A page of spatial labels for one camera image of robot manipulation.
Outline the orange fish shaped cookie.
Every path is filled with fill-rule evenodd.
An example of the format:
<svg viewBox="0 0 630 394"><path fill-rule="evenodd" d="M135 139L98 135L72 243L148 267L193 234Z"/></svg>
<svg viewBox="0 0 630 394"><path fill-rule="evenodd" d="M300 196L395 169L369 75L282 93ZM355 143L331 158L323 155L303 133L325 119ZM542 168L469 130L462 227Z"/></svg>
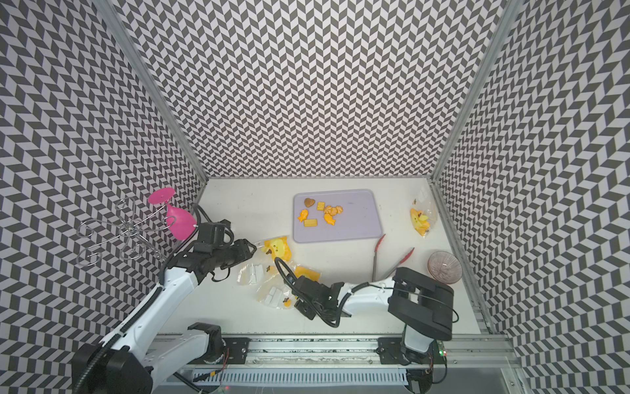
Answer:
<svg viewBox="0 0 630 394"><path fill-rule="evenodd" d="M323 215L323 220L326 224L329 224L331 226L334 226L336 224L336 220L334 220L334 217L329 213L325 213Z"/></svg>

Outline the red metal tongs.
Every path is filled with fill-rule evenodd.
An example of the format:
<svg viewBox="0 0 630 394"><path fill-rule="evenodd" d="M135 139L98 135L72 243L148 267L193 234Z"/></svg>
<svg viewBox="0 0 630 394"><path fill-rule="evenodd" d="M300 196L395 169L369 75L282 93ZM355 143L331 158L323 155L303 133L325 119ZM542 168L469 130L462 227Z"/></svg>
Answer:
<svg viewBox="0 0 630 394"><path fill-rule="evenodd" d="M396 251L393 247L383 246L383 242L387 238L386 234L381 235L373 248L372 282L390 277L398 267L410 260L415 253L416 248L413 246L399 251Z"/></svg>

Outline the lavender plastic tray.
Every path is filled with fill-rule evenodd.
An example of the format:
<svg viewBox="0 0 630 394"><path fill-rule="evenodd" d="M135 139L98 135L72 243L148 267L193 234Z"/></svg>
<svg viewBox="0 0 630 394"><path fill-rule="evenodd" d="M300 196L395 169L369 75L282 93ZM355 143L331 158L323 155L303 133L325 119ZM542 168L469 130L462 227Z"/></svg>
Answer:
<svg viewBox="0 0 630 394"><path fill-rule="evenodd" d="M309 208L305 199L315 200ZM333 207L341 206L342 213L334 216L336 224L331 226L323 220L323 211L317 210L318 202ZM318 226L306 228L298 220L303 209L309 211L307 219L318 220ZM375 239L383 235L376 200L370 190L334 190L307 192L295 195L293 200L293 239L298 243L352 241Z"/></svg>

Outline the duck print resealable bag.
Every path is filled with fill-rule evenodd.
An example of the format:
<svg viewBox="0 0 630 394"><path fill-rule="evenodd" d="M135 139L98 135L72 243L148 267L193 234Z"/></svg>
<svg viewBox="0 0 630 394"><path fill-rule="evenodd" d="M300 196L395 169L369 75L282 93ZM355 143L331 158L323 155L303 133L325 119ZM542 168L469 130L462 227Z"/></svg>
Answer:
<svg viewBox="0 0 630 394"><path fill-rule="evenodd" d="M430 189L424 188L414 197L410 208L413 229L426 237L434 230L438 221L438 209Z"/></svg>

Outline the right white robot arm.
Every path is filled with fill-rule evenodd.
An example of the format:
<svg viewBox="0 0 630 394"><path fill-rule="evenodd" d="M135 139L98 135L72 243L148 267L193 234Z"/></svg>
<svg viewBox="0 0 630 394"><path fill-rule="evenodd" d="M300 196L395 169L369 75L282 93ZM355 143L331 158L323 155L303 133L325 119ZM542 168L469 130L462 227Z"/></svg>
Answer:
<svg viewBox="0 0 630 394"><path fill-rule="evenodd" d="M459 322L454 309L454 290L409 268L398 268L392 277L377 282L330 286L305 276L297 276L281 259L276 268L282 281L297 297L295 308L307 319L320 318L331 328L339 328L343 318L385 310L404 324L398 343L379 343L377 354L386 364L431 364L444 356L437 344L451 341L453 326Z"/></svg>

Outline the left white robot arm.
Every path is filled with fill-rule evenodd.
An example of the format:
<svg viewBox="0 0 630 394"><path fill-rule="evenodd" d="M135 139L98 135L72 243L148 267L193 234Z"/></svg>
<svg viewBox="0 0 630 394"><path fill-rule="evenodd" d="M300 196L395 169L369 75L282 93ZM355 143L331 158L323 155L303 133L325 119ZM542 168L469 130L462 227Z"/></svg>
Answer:
<svg viewBox="0 0 630 394"><path fill-rule="evenodd" d="M188 295L218 270L251 259L257 247L235 239L227 220L201 223L193 241L169 257L158 284L101 342L83 345L72 358L75 393L151 393L190 361L221 364L227 360L221 327L193 323L169 346L155 353L149 348L160 330Z"/></svg>

